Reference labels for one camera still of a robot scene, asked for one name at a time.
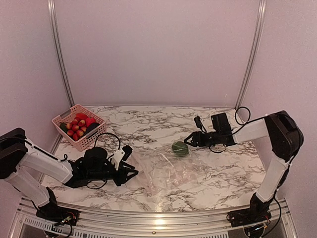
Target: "pink basket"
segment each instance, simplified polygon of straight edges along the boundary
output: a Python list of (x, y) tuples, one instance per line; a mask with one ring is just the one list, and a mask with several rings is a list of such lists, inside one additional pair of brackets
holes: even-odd
[[(82, 138), (80, 138), (77, 141), (74, 141), (71, 137), (69, 137), (61, 128), (59, 128), (59, 125), (61, 122), (71, 122), (73, 119), (75, 119), (77, 113), (84, 113), (90, 118), (96, 119), (96, 122), (100, 125), (93, 129), (92, 131), (88, 132), (86, 135), (84, 135)], [(55, 125), (56, 129), (59, 131), (59, 133), (66, 138), (66, 140), (69, 141), (72, 146), (74, 146), (77, 150), (83, 151), (86, 149), (91, 143), (93, 143), (96, 138), (106, 132), (106, 122), (96, 114), (90, 112), (83, 106), (77, 104), (74, 107), (70, 108), (63, 114), (55, 117), (52, 120), (53, 124)]]

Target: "clear plastic bag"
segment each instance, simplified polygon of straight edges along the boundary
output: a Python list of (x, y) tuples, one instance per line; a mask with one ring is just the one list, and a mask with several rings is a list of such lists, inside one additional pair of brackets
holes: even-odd
[(138, 182), (152, 195), (170, 190), (204, 175), (208, 166), (195, 152), (175, 153), (171, 146), (155, 151), (133, 149), (129, 163), (136, 167)]

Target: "green fruit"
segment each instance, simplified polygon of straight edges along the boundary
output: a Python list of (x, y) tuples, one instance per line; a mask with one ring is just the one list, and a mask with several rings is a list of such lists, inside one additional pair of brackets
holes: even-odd
[(172, 150), (174, 154), (179, 157), (184, 157), (189, 154), (188, 146), (182, 141), (177, 141), (172, 144)]
[(59, 128), (62, 129), (62, 131), (64, 131), (65, 133), (68, 132), (68, 129), (66, 127), (66, 123), (62, 122), (60, 125), (59, 125)]

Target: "marble tabletop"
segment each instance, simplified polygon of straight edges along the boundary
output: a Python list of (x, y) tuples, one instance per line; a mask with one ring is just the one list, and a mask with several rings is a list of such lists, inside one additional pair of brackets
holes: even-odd
[[(183, 140), (198, 130), (193, 121), (198, 115), (208, 131), (212, 130), (210, 116), (223, 112), (227, 113), (233, 127), (238, 126), (234, 109), (158, 106), (87, 108), (104, 118), (107, 132), (118, 135), (122, 145), (130, 145), (134, 153), (138, 150), (154, 153), (170, 147), (174, 141)], [(105, 136), (97, 145), (111, 151), (117, 142)], [(48, 176), (43, 178), (42, 185), (50, 187), (60, 202), (112, 210), (181, 212), (249, 204), (252, 194), (260, 187), (265, 176), (263, 164), (252, 142), (230, 146), (221, 154), (215, 154), (208, 148), (190, 147), (190, 151), (202, 161), (203, 171), (195, 179), (173, 184), (155, 195), (142, 185), (137, 176), (120, 187), (108, 181), (99, 190), (68, 188)], [(76, 160), (84, 152), (79, 152), (63, 139), (55, 155), (63, 158), (64, 154)]]

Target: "wire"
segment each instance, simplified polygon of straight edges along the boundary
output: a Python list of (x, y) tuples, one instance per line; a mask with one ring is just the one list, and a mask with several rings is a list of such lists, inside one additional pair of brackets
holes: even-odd
[(261, 118), (257, 118), (257, 119), (254, 119), (254, 120), (250, 120), (250, 121), (247, 121), (246, 123), (243, 124), (243, 126), (241, 126), (239, 129), (237, 129), (234, 133), (231, 133), (231, 134), (222, 134), (222, 136), (231, 136), (231, 135), (234, 135), (236, 133), (238, 133), (239, 131), (241, 131), (247, 124), (249, 123), (252, 123), (252, 122), (255, 122), (257, 120), (262, 120), (264, 119), (265, 117), (261, 117)]
[(34, 203), (32, 200), (31, 200), (31, 202), (32, 202), (34, 208), (35, 208), (38, 212), (40, 212), (40, 213), (43, 214), (43, 212), (35, 205), (35, 203)]
[(108, 180), (106, 180), (105, 183), (103, 185), (101, 185), (100, 187), (89, 187), (88, 185), (86, 185), (86, 187), (90, 188), (90, 189), (93, 189), (93, 190), (97, 190), (97, 189), (103, 188), (107, 184), (107, 182), (108, 182)]
[(95, 140), (94, 147), (96, 146), (96, 143), (97, 143), (97, 141), (98, 141), (98, 138), (99, 138), (100, 136), (102, 136), (102, 135), (112, 135), (112, 136), (114, 136), (114, 137), (118, 140), (118, 142), (119, 142), (118, 150), (120, 149), (120, 147), (121, 147), (121, 141), (120, 141), (119, 137), (116, 136), (115, 134), (110, 133), (110, 132), (105, 132), (105, 133), (100, 134), (100, 135), (96, 138), (96, 140)]
[(225, 147), (225, 149), (222, 150), (222, 151), (214, 151), (214, 150), (211, 149), (211, 146), (209, 146), (208, 148), (210, 149), (211, 152), (213, 152), (215, 154), (221, 154), (222, 152), (224, 152), (227, 149), (227, 146), (225, 144), (223, 146)]
[(265, 218), (267, 219), (267, 225), (271, 224), (271, 220), (268, 218), (268, 216), (265, 216)]
[(65, 223), (67, 223), (67, 224), (70, 225), (70, 232), (69, 232), (69, 234), (68, 234), (67, 236), (65, 236), (64, 238), (69, 238), (69, 237), (71, 236), (71, 234), (73, 233), (73, 226), (72, 226), (69, 222), (65, 222)]
[(107, 160), (108, 160), (109, 162), (111, 162), (112, 159), (111, 159), (111, 160), (109, 160), (109, 159), (112, 158), (113, 156), (114, 156), (114, 154), (110, 155), (110, 156), (107, 158)]
[(275, 223), (275, 225), (273, 226), (273, 228), (271, 230), (269, 230), (265, 235), (263, 235), (262, 237), (266, 237), (268, 234), (270, 234), (275, 227), (277, 227), (279, 221), (281, 220), (281, 217), (282, 217), (282, 208), (281, 208), (281, 205), (279, 204), (279, 202), (276, 200), (276, 197), (274, 197), (274, 201), (277, 203), (278, 207), (279, 207), (279, 216), (278, 216), (278, 219), (277, 219), (277, 222)]
[(70, 232), (68, 233), (67, 236), (65, 237), (61, 237), (60, 235), (58, 235), (57, 237), (51, 237), (50, 235), (46, 234), (45, 231), (44, 231), (44, 234), (47, 236), (47, 237), (50, 237), (50, 238), (69, 238), (71, 236), (71, 234), (73, 233), (73, 226), (69, 223), (69, 222), (65, 222), (65, 224), (68, 224), (70, 226)]
[(74, 213), (72, 213), (72, 212), (67, 212), (66, 214), (71, 214), (71, 215), (73, 215), (73, 219), (76, 219), (76, 216), (75, 216)]
[(194, 121), (195, 121), (196, 127), (199, 128), (202, 131), (202, 133), (204, 133), (204, 134), (207, 133), (207, 130), (204, 127), (204, 124), (202, 123), (200, 116), (196, 116), (194, 118)]
[(248, 116), (247, 122), (251, 119), (251, 111), (250, 111), (250, 109), (248, 109), (247, 107), (239, 107), (239, 108), (236, 110), (236, 112), (235, 112), (235, 114), (234, 114), (234, 118), (235, 118), (237, 124), (239, 124), (239, 125), (244, 125), (245, 123), (244, 123), (244, 124), (241, 124), (240, 122), (238, 122), (238, 119), (237, 119), (238, 111), (239, 111), (240, 109), (246, 109), (246, 110), (249, 112), (249, 116)]
[(68, 159), (68, 155), (67, 155), (67, 154), (64, 154), (64, 159), (63, 159), (63, 160), (61, 160), (61, 162), (63, 162), (63, 161), (67, 161), (67, 159)]

